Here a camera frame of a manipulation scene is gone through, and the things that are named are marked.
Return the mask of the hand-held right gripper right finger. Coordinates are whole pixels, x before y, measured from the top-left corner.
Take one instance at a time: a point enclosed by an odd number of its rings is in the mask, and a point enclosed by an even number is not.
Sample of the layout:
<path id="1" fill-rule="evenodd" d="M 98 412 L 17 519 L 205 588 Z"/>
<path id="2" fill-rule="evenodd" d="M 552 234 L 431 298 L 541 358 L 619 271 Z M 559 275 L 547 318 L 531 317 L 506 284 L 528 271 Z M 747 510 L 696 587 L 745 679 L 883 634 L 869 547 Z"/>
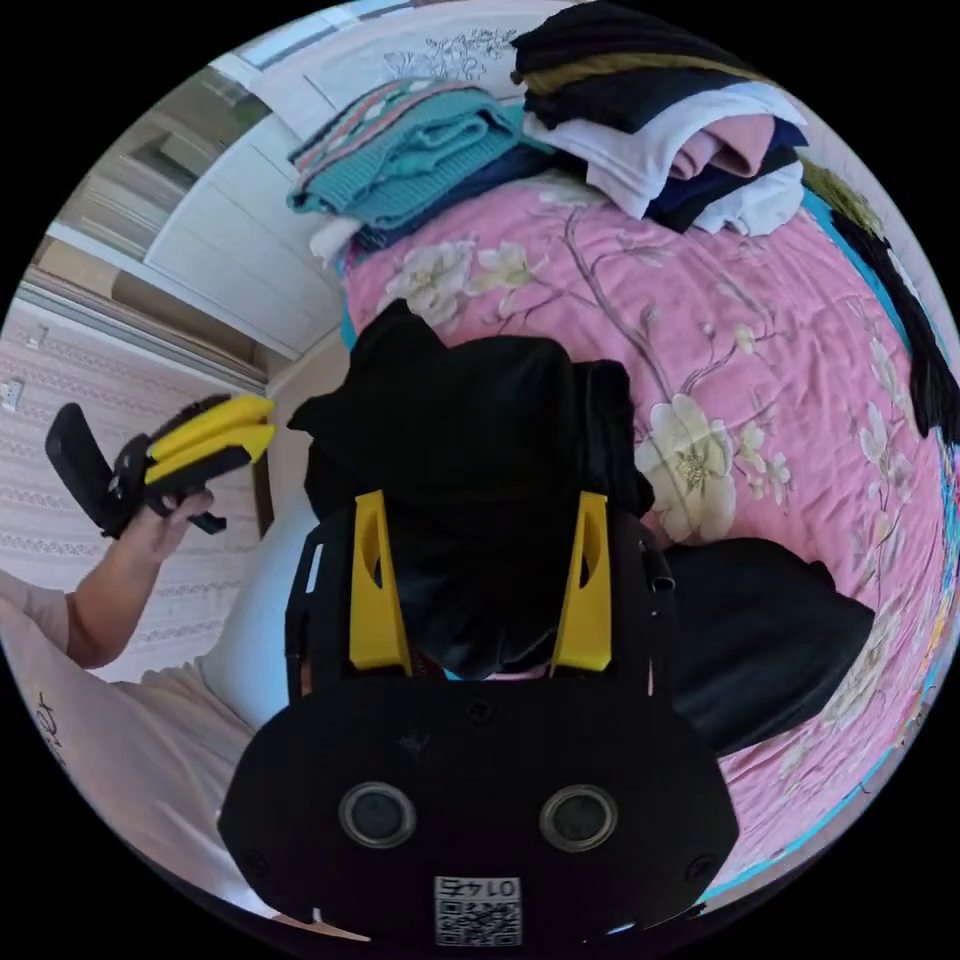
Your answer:
<path id="1" fill-rule="evenodd" d="M 609 666 L 607 500 L 580 495 L 573 548 L 550 671 L 602 673 Z"/>

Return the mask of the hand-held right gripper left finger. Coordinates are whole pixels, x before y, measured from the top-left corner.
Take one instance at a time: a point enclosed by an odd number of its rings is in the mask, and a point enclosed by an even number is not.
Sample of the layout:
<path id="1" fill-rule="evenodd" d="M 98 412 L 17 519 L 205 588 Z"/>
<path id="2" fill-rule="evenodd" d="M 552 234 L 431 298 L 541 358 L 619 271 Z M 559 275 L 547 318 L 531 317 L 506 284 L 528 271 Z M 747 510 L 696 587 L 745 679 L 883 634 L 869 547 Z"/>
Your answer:
<path id="1" fill-rule="evenodd" d="M 383 493 L 356 498 L 349 659 L 358 670 L 410 670 Z"/>

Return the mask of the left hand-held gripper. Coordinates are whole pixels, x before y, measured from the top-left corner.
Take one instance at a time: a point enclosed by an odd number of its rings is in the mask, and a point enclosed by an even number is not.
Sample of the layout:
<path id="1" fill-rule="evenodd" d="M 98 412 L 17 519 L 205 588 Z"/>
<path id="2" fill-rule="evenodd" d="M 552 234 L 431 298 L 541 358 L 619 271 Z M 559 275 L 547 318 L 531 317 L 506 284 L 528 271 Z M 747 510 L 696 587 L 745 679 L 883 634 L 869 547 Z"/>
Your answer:
<path id="1" fill-rule="evenodd" d="M 118 538 L 144 507 L 165 513 L 213 479 L 256 463 L 273 439 L 265 423 L 273 401 L 255 395 L 215 395 L 195 401 L 151 434 L 131 439 L 118 454 L 101 505 L 101 535 Z"/>

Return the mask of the person's left hand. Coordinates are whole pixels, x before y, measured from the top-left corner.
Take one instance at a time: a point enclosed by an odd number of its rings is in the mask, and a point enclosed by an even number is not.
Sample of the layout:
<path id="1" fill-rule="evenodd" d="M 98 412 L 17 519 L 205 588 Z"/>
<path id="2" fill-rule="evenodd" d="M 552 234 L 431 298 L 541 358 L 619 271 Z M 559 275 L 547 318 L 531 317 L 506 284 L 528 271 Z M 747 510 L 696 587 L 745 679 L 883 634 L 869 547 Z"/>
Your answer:
<path id="1" fill-rule="evenodd" d="M 192 521 L 213 505 L 213 495 L 203 491 L 179 504 L 169 498 L 162 504 L 165 513 L 144 507 L 117 541 L 122 564 L 135 572 L 157 572 L 179 547 Z"/>

